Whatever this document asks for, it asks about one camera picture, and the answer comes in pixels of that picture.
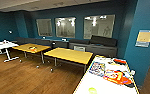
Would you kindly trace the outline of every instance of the table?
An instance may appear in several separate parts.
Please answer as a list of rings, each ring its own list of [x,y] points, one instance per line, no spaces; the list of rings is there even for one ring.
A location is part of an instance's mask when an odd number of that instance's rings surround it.
[[[55,66],[57,66],[56,58],[84,64],[84,72],[86,71],[86,65],[88,64],[92,54],[93,53],[90,52],[82,52],[65,48],[56,48],[44,53],[44,55],[55,57]]]
[[[125,85],[115,84],[113,82],[103,79],[103,77],[101,76],[89,72],[94,62],[105,63],[105,69],[114,69],[128,72],[130,71],[127,64],[125,66],[108,64],[108,62],[111,61],[111,58],[96,56],[73,94],[139,94],[133,78],[132,82],[134,83],[134,87],[130,88]]]
[[[4,62],[7,62],[7,61],[10,61],[10,60],[14,60],[14,59],[19,58],[19,57],[14,57],[14,58],[10,57],[10,53],[8,51],[8,48],[15,47],[15,46],[18,46],[18,44],[15,44],[15,43],[12,43],[12,42],[8,42],[8,41],[7,42],[0,42],[0,54],[6,53],[6,55],[7,55],[7,60],[4,60]]]
[[[26,52],[30,52],[30,53],[41,52],[42,63],[45,63],[42,51],[49,49],[49,48],[50,48],[49,46],[43,46],[43,45],[37,45],[37,44],[31,44],[31,43],[13,47],[13,49],[24,51],[25,58],[27,58]]]

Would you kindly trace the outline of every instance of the book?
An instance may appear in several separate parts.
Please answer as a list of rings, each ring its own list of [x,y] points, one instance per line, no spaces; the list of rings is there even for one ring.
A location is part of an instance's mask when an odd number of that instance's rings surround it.
[[[89,69],[89,72],[94,75],[103,77],[105,73],[105,64],[100,62],[93,62]]]

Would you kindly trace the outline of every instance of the white table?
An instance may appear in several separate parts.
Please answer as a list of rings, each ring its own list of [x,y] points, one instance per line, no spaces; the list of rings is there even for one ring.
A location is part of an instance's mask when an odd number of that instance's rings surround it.
[[[95,57],[93,61],[107,63],[110,62],[111,59]],[[106,68],[121,71],[130,71],[128,69],[128,66],[108,66],[107,64]],[[81,79],[79,85],[77,86],[73,94],[139,94],[135,82],[135,87],[133,88],[127,87],[125,85],[118,85],[103,79],[103,77],[101,76],[97,76],[90,73],[89,69]],[[97,93],[90,93],[89,89],[91,88],[94,88]]]
[[[1,52],[0,54],[3,54],[3,52],[1,51],[2,49],[5,49],[5,53],[7,54],[7,60],[4,60],[4,62],[19,58],[19,57],[14,57],[14,58],[10,57],[10,53],[8,51],[8,48],[14,47],[14,46],[19,46],[19,45],[12,43],[12,42],[6,42],[6,43],[0,42],[0,52]]]

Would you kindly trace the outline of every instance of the tabletop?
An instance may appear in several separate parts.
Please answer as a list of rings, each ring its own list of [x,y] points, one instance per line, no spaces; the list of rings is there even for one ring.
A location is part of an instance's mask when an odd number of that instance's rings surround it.
[[[90,52],[82,52],[65,48],[56,48],[44,53],[44,55],[70,60],[82,64],[88,64],[88,61],[90,60],[92,54],[93,53]]]
[[[15,47],[19,46],[18,44],[12,43],[12,42],[0,42],[0,49],[5,49],[5,48],[10,48],[10,47]]]
[[[103,79],[100,75],[89,72],[94,62],[106,64],[105,69],[130,71],[127,65],[108,64],[107,62],[111,62],[111,58],[95,57],[73,94],[139,94],[136,85],[127,87],[116,84]]]
[[[31,44],[31,43],[13,47],[13,49],[26,51],[30,53],[38,53],[49,48],[50,48],[49,46],[43,46],[43,45],[37,45],[37,44]]]

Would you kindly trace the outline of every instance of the yellow table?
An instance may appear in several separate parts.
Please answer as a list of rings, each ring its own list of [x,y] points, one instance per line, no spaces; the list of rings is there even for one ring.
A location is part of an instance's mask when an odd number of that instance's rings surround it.
[[[44,55],[55,57],[55,66],[57,66],[56,58],[84,64],[84,72],[86,70],[86,65],[88,64],[92,54],[93,53],[90,52],[82,52],[65,48],[56,48],[49,52],[44,53]]]
[[[24,45],[20,45],[20,46],[16,46],[16,47],[12,47],[13,49],[17,49],[17,50],[21,50],[24,51],[25,57],[27,58],[26,52],[30,52],[30,53],[38,53],[41,52],[41,57],[42,57],[42,63],[44,62],[43,59],[43,50],[49,49],[49,46],[43,46],[43,45],[37,45],[37,44],[24,44]]]

